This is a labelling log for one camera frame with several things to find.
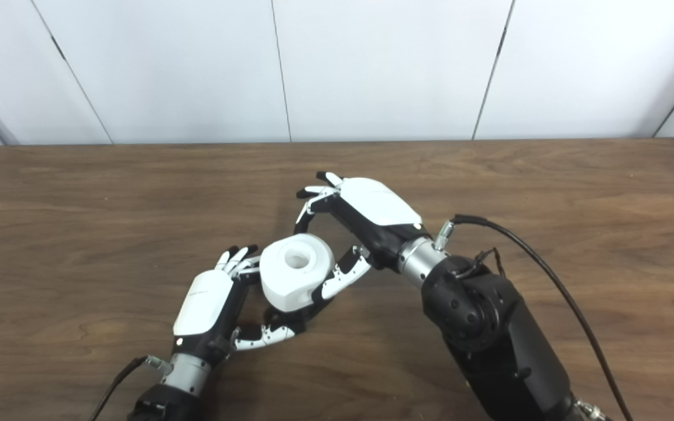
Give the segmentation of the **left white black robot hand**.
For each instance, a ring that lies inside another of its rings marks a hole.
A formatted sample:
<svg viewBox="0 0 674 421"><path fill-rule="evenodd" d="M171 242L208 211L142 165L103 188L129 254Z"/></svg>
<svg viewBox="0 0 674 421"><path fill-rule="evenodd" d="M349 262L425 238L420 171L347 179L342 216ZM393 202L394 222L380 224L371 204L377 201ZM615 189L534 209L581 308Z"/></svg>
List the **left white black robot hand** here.
<svg viewBox="0 0 674 421"><path fill-rule="evenodd" d="M307 322L324 308L310 304L284 312L270 305L262 325L239 322L249 288L260 283L257 245L232 246L211 270L196 275L185 296L172 333L174 365L185 360L214 368L235 351L272 346L305 332Z"/></svg>

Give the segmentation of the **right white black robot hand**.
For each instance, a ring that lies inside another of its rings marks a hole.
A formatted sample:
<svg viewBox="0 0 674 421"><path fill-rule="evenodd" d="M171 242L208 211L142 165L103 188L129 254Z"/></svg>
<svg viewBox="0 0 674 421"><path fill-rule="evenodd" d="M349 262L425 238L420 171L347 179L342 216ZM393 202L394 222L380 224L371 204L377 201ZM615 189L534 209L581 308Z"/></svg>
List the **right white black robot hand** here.
<svg viewBox="0 0 674 421"><path fill-rule="evenodd" d="M307 186L296 194L305 203L294 233L306 233L316 214L328 213L359 242L346 251L332 274L312 294L317 301L334 298L370 268L400 274L406 261L404 249L431 239L422 216L380 181L341 178L331 171L319 171L317 179L326 184Z"/></svg>

